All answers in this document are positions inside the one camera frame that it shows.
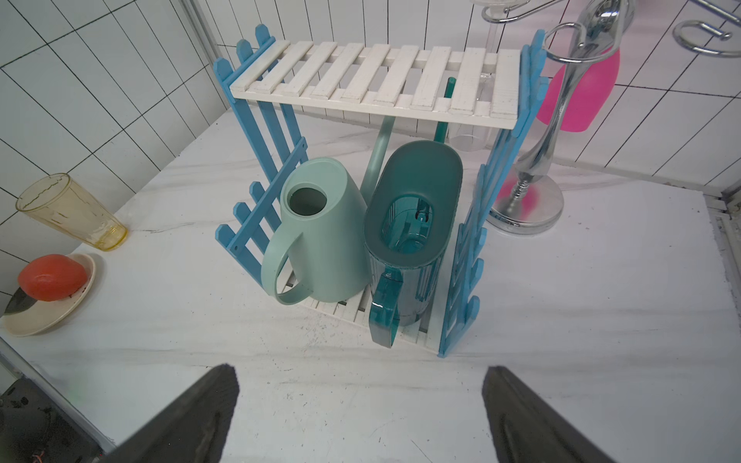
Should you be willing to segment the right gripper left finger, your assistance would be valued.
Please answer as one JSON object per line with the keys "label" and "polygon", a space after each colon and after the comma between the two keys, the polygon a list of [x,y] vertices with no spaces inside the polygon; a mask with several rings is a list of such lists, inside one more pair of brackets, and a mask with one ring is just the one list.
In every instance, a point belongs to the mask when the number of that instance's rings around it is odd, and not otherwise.
{"label": "right gripper left finger", "polygon": [[214,367],[102,461],[219,462],[238,398],[235,368]]}

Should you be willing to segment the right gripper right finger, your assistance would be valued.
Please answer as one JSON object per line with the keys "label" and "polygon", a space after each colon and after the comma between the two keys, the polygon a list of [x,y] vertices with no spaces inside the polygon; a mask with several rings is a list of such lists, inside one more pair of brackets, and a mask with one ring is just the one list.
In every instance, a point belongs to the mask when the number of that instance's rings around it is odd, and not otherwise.
{"label": "right gripper right finger", "polygon": [[500,462],[610,462],[511,370],[490,367],[482,399]]}

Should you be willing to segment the light green watering can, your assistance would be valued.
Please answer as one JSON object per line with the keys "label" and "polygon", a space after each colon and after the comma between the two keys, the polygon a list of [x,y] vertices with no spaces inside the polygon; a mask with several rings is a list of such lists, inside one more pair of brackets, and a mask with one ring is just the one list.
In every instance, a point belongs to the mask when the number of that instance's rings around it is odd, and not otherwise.
{"label": "light green watering can", "polygon": [[383,119],[360,186],[332,157],[312,159],[289,175],[280,195],[281,225],[261,273],[262,288],[281,304],[337,303],[370,283],[364,219],[395,121]]}

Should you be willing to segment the dark teal watering can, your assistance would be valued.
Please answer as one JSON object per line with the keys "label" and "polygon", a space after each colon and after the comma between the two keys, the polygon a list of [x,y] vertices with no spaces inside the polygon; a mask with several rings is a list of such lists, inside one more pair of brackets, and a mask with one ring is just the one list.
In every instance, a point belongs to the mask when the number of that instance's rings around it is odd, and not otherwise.
{"label": "dark teal watering can", "polygon": [[387,152],[395,120],[384,119],[361,184],[372,268],[372,340],[391,347],[399,328],[431,309],[462,185],[462,162],[446,145],[448,126],[430,140]]}

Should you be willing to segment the red ball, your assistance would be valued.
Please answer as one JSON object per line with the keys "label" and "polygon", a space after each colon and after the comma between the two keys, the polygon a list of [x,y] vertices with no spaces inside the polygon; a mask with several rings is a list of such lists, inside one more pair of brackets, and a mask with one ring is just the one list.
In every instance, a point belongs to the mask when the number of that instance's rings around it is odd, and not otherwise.
{"label": "red ball", "polygon": [[19,287],[30,297],[52,302],[75,294],[88,280],[79,262],[63,255],[47,255],[33,260],[17,277]]}

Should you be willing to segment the clear wine glass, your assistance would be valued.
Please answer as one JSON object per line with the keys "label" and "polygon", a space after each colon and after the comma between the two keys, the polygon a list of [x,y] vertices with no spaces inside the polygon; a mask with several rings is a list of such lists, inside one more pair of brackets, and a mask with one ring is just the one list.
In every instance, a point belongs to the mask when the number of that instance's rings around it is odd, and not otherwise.
{"label": "clear wine glass", "polygon": [[482,125],[489,117],[494,90],[494,73],[486,71],[486,58],[495,52],[498,30],[508,13],[527,1],[474,1],[488,25],[484,47],[466,48],[463,52],[457,84],[452,94],[450,112],[468,117],[466,123],[452,123],[450,145],[460,152],[482,150],[489,140],[491,126]]}

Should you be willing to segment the pink glass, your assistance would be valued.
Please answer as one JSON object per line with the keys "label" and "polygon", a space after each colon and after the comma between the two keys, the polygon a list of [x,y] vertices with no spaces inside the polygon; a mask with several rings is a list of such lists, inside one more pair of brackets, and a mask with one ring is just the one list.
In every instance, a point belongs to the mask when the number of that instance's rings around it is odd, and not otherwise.
{"label": "pink glass", "polygon": [[[589,128],[616,85],[620,64],[621,52],[618,50],[609,59],[590,66],[569,100],[561,126],[562,131],[584,132]],[[538,120],[546,125],[550,123],[556,109],[564,77],[565,66],[561,67],[551,80],[538,112]]]}

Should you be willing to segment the chrome glass holder stand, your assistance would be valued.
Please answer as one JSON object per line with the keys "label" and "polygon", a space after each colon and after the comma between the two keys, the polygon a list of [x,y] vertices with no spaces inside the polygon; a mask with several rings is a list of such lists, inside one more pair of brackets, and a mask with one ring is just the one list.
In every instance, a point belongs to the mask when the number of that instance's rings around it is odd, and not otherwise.
{"label": "chrome glass holder stand", "polygon": [[565,66],[556,109],[540,140],[511,168],[487,221],[513,235],[537,235],[551,229],[563,213],[562,189],[548,176],[561,133],[565,110],[591,65],[613,56],[621,46],[636,10],[634,1],[592,1],[577,21],[563,22],[547,33],[573,31],[568,54],[547,57]]}

